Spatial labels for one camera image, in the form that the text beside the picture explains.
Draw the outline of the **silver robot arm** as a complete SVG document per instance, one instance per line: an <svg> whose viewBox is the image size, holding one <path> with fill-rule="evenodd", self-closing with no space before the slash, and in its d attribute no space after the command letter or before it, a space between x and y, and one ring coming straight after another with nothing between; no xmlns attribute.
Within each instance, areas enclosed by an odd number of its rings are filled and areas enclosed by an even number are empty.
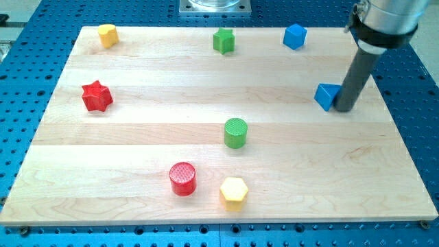
<svg viewBox="0 0 439 247"><path fill-rule="evenodd" d="M411 41L428 5L429 0L360 0L353 5L344 31L355 31L364 52L381 55Z"/></svg>

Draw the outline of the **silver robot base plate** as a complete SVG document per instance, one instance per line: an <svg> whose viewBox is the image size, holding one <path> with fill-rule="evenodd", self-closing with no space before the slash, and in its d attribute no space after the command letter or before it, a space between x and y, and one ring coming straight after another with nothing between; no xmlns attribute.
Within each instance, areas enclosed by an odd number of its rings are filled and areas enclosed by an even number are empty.
<svg viewBox="0 0 439 247"><path fill-rule="evenodd" d="M180 14L250 14L251 0L180 0Z"/></svg>

